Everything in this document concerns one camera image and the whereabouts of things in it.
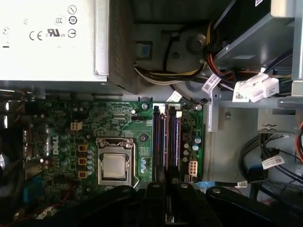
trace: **ram slot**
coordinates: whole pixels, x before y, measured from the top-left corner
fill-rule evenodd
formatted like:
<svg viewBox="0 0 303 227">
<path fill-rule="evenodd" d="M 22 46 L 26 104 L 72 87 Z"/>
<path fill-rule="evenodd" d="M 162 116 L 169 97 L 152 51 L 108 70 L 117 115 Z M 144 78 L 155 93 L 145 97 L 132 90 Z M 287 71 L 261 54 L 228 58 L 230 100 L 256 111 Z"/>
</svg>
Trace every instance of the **ram slot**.
<svg viewBox="0 0 303 227">
<path fill-rule="evenodd" d="M 159 166 L 164 166 L 164 132 L 165 132 L 165 117 L 160 114 L 159 107 L 154 107 L 153 116 L 153 154 L 152 154 L 152 179 L 156 180 L 156 169 Z"/>
<path fill-rule="evenodd" d="M 176 115 L 176 110 L 174 107 L 170 108 L 169 112 L 169 133 L 168 133 L 168 165 L 169 166 L 179 166 L 180 157 L 180 128 L 181 121 Z"/>
</svg>

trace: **motherboard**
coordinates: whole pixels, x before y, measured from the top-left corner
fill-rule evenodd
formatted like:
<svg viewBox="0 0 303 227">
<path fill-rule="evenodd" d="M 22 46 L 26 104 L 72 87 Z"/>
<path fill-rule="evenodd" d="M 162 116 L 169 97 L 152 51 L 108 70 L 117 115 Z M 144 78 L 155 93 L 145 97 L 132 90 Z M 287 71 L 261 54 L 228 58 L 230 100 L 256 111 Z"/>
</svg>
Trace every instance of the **motherboard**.
<svg viewBox="0 0 303 227">
<path fill-rule="evenodd" d="M 178 166 L 186 182 L 202 177 L 203 111 L 192 105 L 43 100 L 25 112 L 24 159 L 40 166 L 26 203 L 73 206 L 115 186 L 151 182 L 155 166 Z"/>
</svg>

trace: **cpu socket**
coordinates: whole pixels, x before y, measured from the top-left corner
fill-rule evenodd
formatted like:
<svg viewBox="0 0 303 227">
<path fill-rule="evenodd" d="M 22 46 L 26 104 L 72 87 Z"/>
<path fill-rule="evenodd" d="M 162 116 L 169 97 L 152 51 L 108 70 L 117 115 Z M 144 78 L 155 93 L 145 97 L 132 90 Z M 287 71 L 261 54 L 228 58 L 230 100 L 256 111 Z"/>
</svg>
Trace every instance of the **cpu socket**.
<svg viewBox="0 0 303 227">
<path fill-rule="evenodd" d="M 135 143 L 125 138 L 97 138 L 98 184 L 133 185 L 135 176 Z"/>
</svg>

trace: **green motherboard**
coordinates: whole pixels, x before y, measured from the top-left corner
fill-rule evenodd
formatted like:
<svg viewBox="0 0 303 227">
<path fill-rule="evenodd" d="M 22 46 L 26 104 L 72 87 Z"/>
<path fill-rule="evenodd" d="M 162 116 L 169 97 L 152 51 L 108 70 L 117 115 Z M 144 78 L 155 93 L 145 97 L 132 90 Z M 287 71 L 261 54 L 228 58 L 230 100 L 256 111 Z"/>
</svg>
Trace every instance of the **green motherboard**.
<svg viewBox="0 0 303 227">
<path fill-rule="evenodd" d="M 153 103 L 35 101 L 25 135 L 27 156 L 42 157 L 43 204 L 71 206 L 118 185 L 152 181 Z M 181 180 L 190 161 L 203 173 L 203 111 L 179 104 Z"/>
</svg>

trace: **ce mark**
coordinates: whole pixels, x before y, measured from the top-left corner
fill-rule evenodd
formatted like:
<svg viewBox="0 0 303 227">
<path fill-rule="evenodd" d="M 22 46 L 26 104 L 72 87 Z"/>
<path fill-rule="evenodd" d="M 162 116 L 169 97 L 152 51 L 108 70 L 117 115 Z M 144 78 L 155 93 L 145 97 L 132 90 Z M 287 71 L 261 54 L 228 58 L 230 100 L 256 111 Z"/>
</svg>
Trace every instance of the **ce mark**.
<svg viewBox="0 0 303 227">
<path fill-rule="evenodd" d="M 32 41 L 34 41 L 34 39 L 32 38 L 32 34 L 34 33 L 34 31 L 32 31 L 32 32 L 30 32 L 29 33 L 29 38 L 30 38 L 30 40 L 32 40 Z M 40 40 L 40 41 L 42 41 L 42 39 L 40 38 L 41 37 L 41 34 L 42 33 L 42 31 L 40 31 L 40 32 L 38 32 L 38 34 L 37 34 L 37 38 L 38 38 L 38 40 Z"/>
</svg>

